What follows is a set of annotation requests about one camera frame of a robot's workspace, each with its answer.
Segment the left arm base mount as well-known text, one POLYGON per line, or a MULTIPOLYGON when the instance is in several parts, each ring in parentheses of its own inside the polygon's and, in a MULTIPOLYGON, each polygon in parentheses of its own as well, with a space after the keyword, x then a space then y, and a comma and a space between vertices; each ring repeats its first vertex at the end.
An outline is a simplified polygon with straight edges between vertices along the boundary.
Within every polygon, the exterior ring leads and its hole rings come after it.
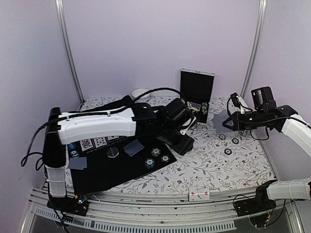
POLYGON ((49 201, 47 207, 60 211, 61 213, 86 216, 88 212, 89 202, 87 201, 87 196, 79 194, 74 197, 65 196, 62 198, 55 198, 49 193, 48 197, 49 201))

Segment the blue playing card deck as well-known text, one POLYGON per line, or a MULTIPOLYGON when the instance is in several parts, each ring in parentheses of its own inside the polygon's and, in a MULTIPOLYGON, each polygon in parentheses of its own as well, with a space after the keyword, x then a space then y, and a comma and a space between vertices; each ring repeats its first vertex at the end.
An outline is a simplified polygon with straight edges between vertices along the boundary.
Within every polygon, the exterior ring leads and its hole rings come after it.
POLYGON ((214 114, 213 119, 211 120, 213 128, 216 131, 217 135, 227 134, 232 132, 230 129, 223 126, 223 122, 228 119, 228 114, 226 110, 222 110, 218 114, 214 114))

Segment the blue round button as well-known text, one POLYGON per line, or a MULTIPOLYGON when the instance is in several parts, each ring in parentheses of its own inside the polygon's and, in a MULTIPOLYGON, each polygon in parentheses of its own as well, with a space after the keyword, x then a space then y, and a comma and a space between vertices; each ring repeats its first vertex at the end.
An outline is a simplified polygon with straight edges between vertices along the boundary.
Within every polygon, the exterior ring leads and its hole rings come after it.
POLYGON ((68 149, 69 149, 69 150, 74 150, 74 149, 76 149, 75 143, 70 143, 70 144, 68 144, 68 149))

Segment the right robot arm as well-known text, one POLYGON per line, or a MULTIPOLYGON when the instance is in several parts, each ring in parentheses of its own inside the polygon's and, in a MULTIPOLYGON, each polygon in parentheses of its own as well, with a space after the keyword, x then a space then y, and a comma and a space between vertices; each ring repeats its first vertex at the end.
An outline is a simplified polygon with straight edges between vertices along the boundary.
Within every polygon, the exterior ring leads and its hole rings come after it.
MULTIPOLYGON (((252 131, 264 127, 266 131, 276 130, 294 141, 307 155, 311 153, 311 126, 298 112, 288 105, 277 106, 270 87, 251 91, 254 109, 247 107, 244 99, 237 93, 230 95, 228 102, 239 108, 231 113, 223 126, 233 131, 252 131)), ((310 178, 290 181, 272 180, 259 186, 257 197, 252 199, 251 207, 261 212, 270 200, 310 200, 310 178)))

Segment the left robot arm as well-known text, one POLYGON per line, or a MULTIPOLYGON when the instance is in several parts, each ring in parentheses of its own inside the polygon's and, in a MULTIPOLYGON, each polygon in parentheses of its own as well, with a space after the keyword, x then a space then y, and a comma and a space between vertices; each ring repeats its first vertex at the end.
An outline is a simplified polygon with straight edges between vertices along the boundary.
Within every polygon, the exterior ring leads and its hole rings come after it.
POLYGON ((186 134, 196 117, 187 106, 183 94, 166 106, 152 107, 139 100, 145 95, 163 88, 146 91, 118 107, 108 107, 89 112, 61 112, 55 107, 48 122, 40 126, 34 136, 46 130, 42 162, 47 172, 49 194, 62 211, 72 207, 67 196, 65 181, 66 149, 70 143, 109 136, 157 139, 171 147, 179 155, 193 148, 194 140, 186 134))

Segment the dealt card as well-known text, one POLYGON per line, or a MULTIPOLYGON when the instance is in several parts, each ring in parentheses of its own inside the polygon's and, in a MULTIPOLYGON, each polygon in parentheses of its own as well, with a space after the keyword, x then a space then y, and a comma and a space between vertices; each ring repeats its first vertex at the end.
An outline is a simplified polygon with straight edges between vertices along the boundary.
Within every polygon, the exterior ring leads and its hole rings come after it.
POLYGON ((140 143, 138 141, 132 141, 128 145, 124 146, 123 149, 124 152, 127 153, 129 156, 133 156, 140 149, 140 143))
POLYGON ((68 164, 69 169, 83 170, 83 160, 81 158, 71 158, 68 164))

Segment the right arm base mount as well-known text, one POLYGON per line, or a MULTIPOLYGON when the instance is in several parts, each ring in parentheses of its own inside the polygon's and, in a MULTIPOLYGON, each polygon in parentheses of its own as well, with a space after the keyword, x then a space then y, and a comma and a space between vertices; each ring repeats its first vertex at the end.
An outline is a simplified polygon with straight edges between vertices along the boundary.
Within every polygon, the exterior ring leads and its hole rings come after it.
POLYGON ((253 216, 249 218, 251 225, 255 228, 264 228, 270 223, 272 214, 276 208, 276 202, 267 198, 249 198, 245 195, 237 195, 233 199, 233 207, 238 216, 249 216, 266 212, 264 216, 253 216))

